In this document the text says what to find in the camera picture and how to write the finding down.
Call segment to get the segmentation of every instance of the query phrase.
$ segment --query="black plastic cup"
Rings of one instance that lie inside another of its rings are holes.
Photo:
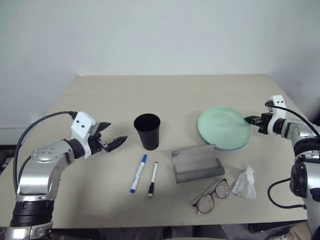
[[[142,145],[146,150],[155,150],[159,146],[160,118],[152,113],[138,116],[133,123]]]

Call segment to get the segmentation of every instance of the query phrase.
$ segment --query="crumpled tissue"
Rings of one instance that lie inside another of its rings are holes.
[[[238,180],[231,191],[246,199],[257,199],[254,183],[254,170],[248,166],[246,170],[239,175]]]

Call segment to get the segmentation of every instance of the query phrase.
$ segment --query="light blue plate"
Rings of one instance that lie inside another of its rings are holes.
[[[244,147],[250,138],[251,128],[238,111],[224,106],[205,110],[198,119],[201,136],[209,144],[224,151]]]

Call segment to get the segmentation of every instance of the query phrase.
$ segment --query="table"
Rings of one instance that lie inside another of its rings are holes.
[[[257,200],[231,193],[215,198],[210,214],[197,215],[191,206],[212,178],[176,184],[171,151],[205,144],[198,129],[201,112],[213,106],[231,107],[244,116],[267,112],[265,101],[283,95],[288,108],[301,113],[289,97],[266,75],[201,76],[78,76],[49,113],[83,111],[97,121],[112,123],[102,139],[112,141],[128,135],[118,149],[77,159],[61,175],[54,205],[54,228],[106,228],[265,223],[307,218],[303,209],[281,209],[267,197],[275,181],[290,176],[294,152],[289,140],[258,133],[252,126],[249,143],[235,151],[215,151],[233,187],[250,165],[254,172]],[[134,129],[134,119],[143,113],[161,119],[159,147],[143,149]],[[38,145],[71,136],[72,119],[61,115],[39,124],[19,154],[19,164]],[[143,154],[147,163],[135,194],[130,186]],[[159,162],[155,192],[148,198],[154,162]],[[9,224],[15,205],[12,163],[0,176],[0,226]],[[289,183],[275,187],[273,198],[283,205],[303,201],[289,190]]]

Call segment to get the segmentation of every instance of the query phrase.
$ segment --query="black cable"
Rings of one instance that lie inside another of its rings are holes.
[[[265,104],[265,106],[270,107],[270,108],[275,108],[275,109],[281,109],[281,110],[285,110],[293,115],[296,115],[298,118],[300,118],[302,121],[304,121],[304,123],[314,132],[314,134],[320,138],[320,134],[319,132],[310,124],[310,122],[308,122],[308,120],[306,120],[303,116],[301,116],[300,114],[296,113],[295,111],[282,107],[282,106],[274,106],[274,105],[270,105],[268,103]]]
[[[282,184],[282,183],[285,183],[285,182],[288,182],[288,181],[290,181],[290,177],[289,177],[289,178],[286,178],[286,179],[284,179],[284,180],[276,181],[275,183],[272,183],[272,184],[269,186],[269,188],[268,188],[268,198],[269,198],[269,200],[270,200],[274,205],[276,205],[277,207],[282,208],[282,209],[294,209],[294,208],[303,208],[303,209],[306,209],[306,205],[297,204],[297,205],[283,206],[283,205],[280,205],[280,204],[276,203],[276,202],[272,199],[272,197],[271,197],[271,195],[270,195],[271,189],[272,189],[275,185]]]
[[[15,147],[15,152],[14,152],[14,157],[13,157],[13,187],[14,187],[14,191],[15,193],[17,193],[18,190],[18,177],[17,177],[17,165],[18,165],[18,154],[19,154],[19,149],[21,148],[22,145],[22,141],[24,140],[25,136],[27,135],[27,133],[33,129],[38,123],[42,122],[43,120],[46,120],[48,118],[60,115],[60,114],[69,114],[70,116],[72,116],[73,119],[75,119],[77,112],[75,111],[59,111],[56,113],[52,113],[49,114],[47,116],[44,116],[42,118],[40,118],[39,120],[35,121],[34,123],[32,123],[21,135],[21,137],[19,138],[16,147]]]
[[[19,171],[19,174],[18,174],[18,183],[20,183],[22,172],[23,172],[26,164],[29,162],[30,159],[31,159],[31,156],[28,156],[27,159],[23,162],[22,166],[20,167],[20,171]]]

